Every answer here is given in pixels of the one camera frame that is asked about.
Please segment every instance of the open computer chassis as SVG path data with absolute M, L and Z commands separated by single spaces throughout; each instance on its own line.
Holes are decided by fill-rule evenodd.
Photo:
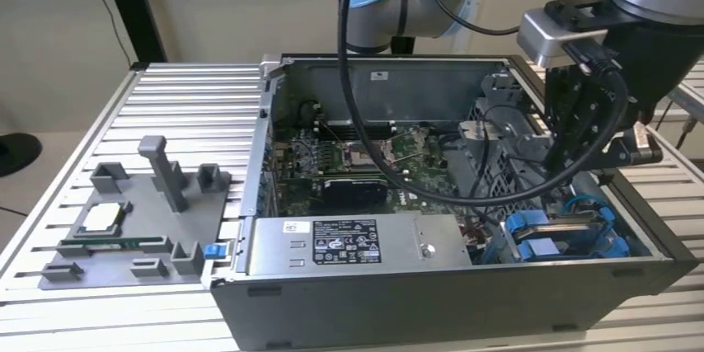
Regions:
M 350 67 L 368 135 L 407 180 L 455 196 L 544 180 L 544 88 L 522 58 Z M 579 331 L 695 267 L 618 170 L 500 207 L 439 204 L 371 162 L 335 58 L 286 55 L 263 70 L 242 235 L 211 288 L 246 350 Z

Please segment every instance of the power supply label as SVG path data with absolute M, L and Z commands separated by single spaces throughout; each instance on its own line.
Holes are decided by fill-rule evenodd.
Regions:
M 312 260 L 326 264 L 382 263 L 376 220 L 312 222 Z

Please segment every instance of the black cable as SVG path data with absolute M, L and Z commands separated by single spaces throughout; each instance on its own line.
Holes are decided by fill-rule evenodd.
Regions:
M 19 210 L 14 210 L 11 208 L 6 208 L 4 206 L 0 206 L 0 210 L 4 210 L 6 212 L 11 212 L 12 214 L 16 214 L 19 216 L 24 216 L 26 218 L 28 217 L 28 214 L 26 214 L 24 212 L 20 212 Z
M 660 124 L 663 123 L 664 116 L 668 115 L 668 111 L 674 103 L 675 101 L 670 101 L 668 106 L 664 108 L 664 112 L 663 112 L 663 115 L 660 116 L 660 120 L 658 120 L 656 131 L 660 130 Z
M 690 132 L 695 130 L 696 123 L 698 123 L 696 118 L 690 116 L 687 118 L 687 121 L 684 122 L 684 126 L 682 127 L 682 135 L 680 135 L 680 138 L 678 139 L 678 144 L 675 145 L 675 148 L 678 150 L 683 148 L 684 139 L 687 138 L 687 135 L 690 135 Z
M 411 191 L 415 195 L 422 196 L 426 199 L 443 202 L 446 204 L 483 207 L 508 204 L 514 201 L 522 201 L 538 197 L 551 192 L 567 180 L 570 180 L 572 176 L 576 175 L 576 173 L 586 166 L 592 155 L 604 148 L 614 134 L 616 133 L 622 116 L 628 106 L 628 89 L 624 78 L 620 75 L 619 68 L 614 64 L 606 49 L 594 40 L 583 39 L 570 43 L 568 51 L 571 57 L 574 59 L 579 59 L 579 63 L 583 63 L 586 68 L 591 68 L 592 75 L 602 82 L 604 88 L 608 91 L 614 91 L 614 111 L 608 116 L 606 127 L 600 129 L 596 139 L 594 140 L 594 144 L 587 148 L 587 150 L 582 153 L 582 156 L 575 159 L 568 167 L 566 167 L 556 175 L 554 175 L 551 179 L 544 181 L 542 184 L 535 185 L 531 189 L 496 197 L 463 198 L 438 194 L 426 190 L 414 183 L 404 181 L 404 178 L 399 176 L 398 172 L 387 164 L 384 157 L 380 154 L 380 150 L 367 135 L 367 130 L 364 129 L 364 120 L 360 116 L 360 111 L 355 103 L 355 93 L 350 78 L 350 59 L 347 54 L 348 14 L 350 0 L 343 0 L 340 2 L 338 13 L 338 68 L 340 71 L 340 83 L 343 85 L 344 100 L 350 111 L 350 117 L 352 119 L 352 125 L 355 126 L 355 131 L 362 144 L 368 151 L 368 156 L 387 179 L 399 188 Z
M 678 144 L 675 145 L 675 148 L 679 150 L 680 148 L 683 148 L 683 145 L 684 145 L 684 139 L 687 138 L 687 135 L 688 133 L 687 132 L 683 132 L 682 135 L 680 135 L 680 138 L 678 139 Z
M 503 29 L 503 30 L 494 30 L 494 29 L 483 28 L 483 27 L 472 24 L 471 22 L 464 21 L 463 18 L 460 16 L 458 16 L 452 12 L 452 10 L 448 9 L 448 7 L 443 3 L 443 0 L 436 0 L 436 3 L 438 3 L 438 6 L 440 7 L 440 9 L 443 10 L 443 12 L 446 13 L 446 15 L 450 18 L 452 18 L 452 20 L 458 24 L 464 26 L 471 31 L 475 31 L 478 33 L 482 33 L 483 35 L 491 35 L 491 36 L 506 36 L 506 35 L 512 35 L 514 33 L 519 32 L 519 27 L 518 26 L 515 26 L 514 28 Z
M 484 139 L 483 139 L 483 145 L 482 145 L 482 160 L 480 160 L 480 167 L 476 171 L 476 179 L 475 183 L 472 184 L 472 188 L 470 189 L 470 198 L 476 198 L 476 190 L 479 189 L 482 179 L 484 179 L 484 174 L 487 173 L 487 167 L 488 167 L 488 157 L 491 152 L 491 141 L 488 138 L 488 131 L 487 131 L 487 118 L 486 115 L 482 117 L 482 129 L 484 131 Z M 475 213 L 475 215 L 480 218 L 480 220 L 486 223 L 491 223 L 494 226 L 499 227 L 499 223 L 487 216 L 487 212 L 480 211 L 476 207 L 470 207 L 470 210 Z
M 112 24 L 112 31 L 115 32 L 115 37 L 118 39 L 118 44 L 120 45 L 120 48 L 123 49 L 124 58 L 128 60 L 128 67 L 132 66 L 132 61 L 130 60 L 128 50 L 124 48 L 123 39 L 120 39 L 120 34 L 118 33 L 118 24 L 115 21 L 115 15 L 112 14 L 111 7 L 108 6 L 108 2 L 106 0 L 103 1 L 103 5 L 106 6 L 106 10 L 108 10 L 110 14 L 110 23 Z

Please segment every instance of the floor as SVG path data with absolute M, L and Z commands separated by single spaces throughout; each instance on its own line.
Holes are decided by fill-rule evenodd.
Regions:
M 64 166 L 86 132 L 39 133 L 44 147 L 36 161 L 18 173 L 0 177 L 0 206 L 28 213 Z M 23 224 L 24 217 L 0 211 L 0 251 Z

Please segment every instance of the aluminum extrusion table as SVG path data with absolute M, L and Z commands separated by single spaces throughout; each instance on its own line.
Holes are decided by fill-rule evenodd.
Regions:
M 692 76 L 702 78 L 698 68 Z M 200 284 L 63 291 L 39 290 L 38 284 L 52 246 L 90 196 L 90 170 L 120 161 L 131 172 L 148 171 L 136 154 L 146 134 L 167 136 L 170 158 L 186 170 L 218 162 L 232 173 L 219 238 L 236 237 L 259 76 L 255 64 L 163 63 L 130 73 L 0 255 L 0 350 L 238 349 Z M 704 174 L 658 140 L 664 161 L 623 173 L 704 262 Z M 628 300 L 590 331 L 366 350 L 704 350 L 704 264 L 666 293 Z

